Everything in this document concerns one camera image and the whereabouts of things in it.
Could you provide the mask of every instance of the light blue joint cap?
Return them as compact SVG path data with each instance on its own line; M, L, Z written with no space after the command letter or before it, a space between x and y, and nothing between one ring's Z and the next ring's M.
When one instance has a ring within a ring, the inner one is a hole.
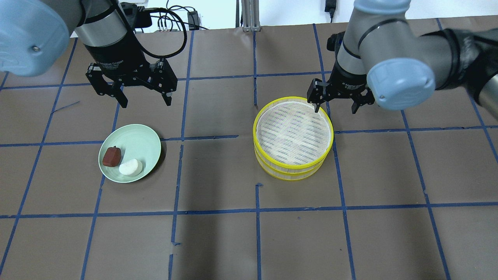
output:
M355 0L355 8L372 14L404 13L410 8L411 0Z
M377 104L388 110L403 110L431 97L436 89L434 72L420 60L393 58L378 63L367 75Z
M40 0L0 0L0 71L45 73L66 50L64 20Z

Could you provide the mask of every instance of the yellow basket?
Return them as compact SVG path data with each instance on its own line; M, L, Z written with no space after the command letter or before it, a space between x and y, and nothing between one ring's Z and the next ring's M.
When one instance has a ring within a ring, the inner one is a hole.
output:
M256 159L266 173L295 181L320 168L332 147L334 129L322 108L316 114L305 98L284 97L261 109L252 136Z

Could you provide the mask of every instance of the white mesh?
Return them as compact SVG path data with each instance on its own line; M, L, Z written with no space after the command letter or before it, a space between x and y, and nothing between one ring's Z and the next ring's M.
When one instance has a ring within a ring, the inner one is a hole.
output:
M273 159L302 165L319 159L327 150L331 132L322 114L312 105L288 101L262 114L256 125L256 139Z

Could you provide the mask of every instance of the plate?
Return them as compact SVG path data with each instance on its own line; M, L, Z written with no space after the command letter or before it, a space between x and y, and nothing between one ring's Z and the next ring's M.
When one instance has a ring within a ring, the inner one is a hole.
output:
M138 159L143 164L142 172L130 177L120 173L119 165L115 167L104 166L102 160L109 147L121 149L121 162ZM99 167L102 174L116 183L131 183L144 178L152 171L161 154L161 140L157 133L148 126L133 124L121 127L109 135L99 151Z

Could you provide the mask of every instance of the yellow rim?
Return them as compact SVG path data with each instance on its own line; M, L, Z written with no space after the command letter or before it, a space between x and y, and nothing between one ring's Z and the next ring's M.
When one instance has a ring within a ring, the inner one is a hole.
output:
M288 179L288 178L281 178L281 177L278 177L277 175L275 174L272 174L270 172L268 172L268 170L266 170L263 166L263 161L261 160L261 158L259 157L259 155L256 155L256 158L257 158L257 162L259 163L259 165L261 166L261 168L266 172L266 174L270 175L271 177L275 178L275 179L279 179L279 180L284 180L284 181L299 181L299 180L303 180L303 179L306 179L308 178L309 176L315 174L316 171L318 171L318 168L320 168L322 166L322 164L319 164L317 166L317 168L314 168L312 170L310 170L309 174L306 176L306 177L302 177L302 178L298 178L298 179Z
M264 162L264 160L261 158L261 156L258 154L257 150L254 149L254 153L256 154L256 156L263 162L264 166L267 166L269 167L271 170L275 171L275 172L278 172L278 173L282 173L284 175L290 175L290 176L298 176L298 175L303 175L305 173L308 173L308 172L311 172L315 169L318 169L323 162L319 162L319 164L317 164L317 166L313 167L312 169L310 170L307 170L307 171L302 171L302 172L294 172L294 173L291 173L291 172L285 172L285 171L282 171L282 170L278 170L278 169L275 169L275 167L271 166L271 165L268 165L268 163Z
M278 160L275 160L272 157L270 157L261 148L261 145L259 145L259 142L257 141L257 138L256 138L256 126L257 126L257 123L258 123L261 115L264 112L266 112L267 109L269 107L271 107L273 104L278 103L278 102L283 101L283 100L292 101L292 99L304 100L307 104L306 98L297 97L297 96L283 97L283 98L279 98L277 100L274 100L274 101L268 103L266 106L263 107L263 109L260 110L260 112L256 116L256 119L254 120L254 124L252 126L252 138L254 141L254 146L259 151L259 153L261 153L263 155L263 157L266 158L267 160L269 160L271 163L276 164L276 165L281 166L281 167L284 167L284 168L290 168L290 169L307 168L307 167L313 166L313 165L319 163L321 160L323 160L327 156L327 154L329 153L330 148L332 147L332 143L334 142L334 127L332 126L332 122L330 121L330 118L327 116L327 114L325 113L325 111L321 107L320 107L319 112L325 117L325 119L327 120L327 124L330 127L330 143L329 143L329 146L327 147L327 149L325 150L325 152L323 153L323 155L313 162L310 162L307 164L301 164L301 165L292 165L292 164L287 164L287 163L283 163L283 162L280 162Z

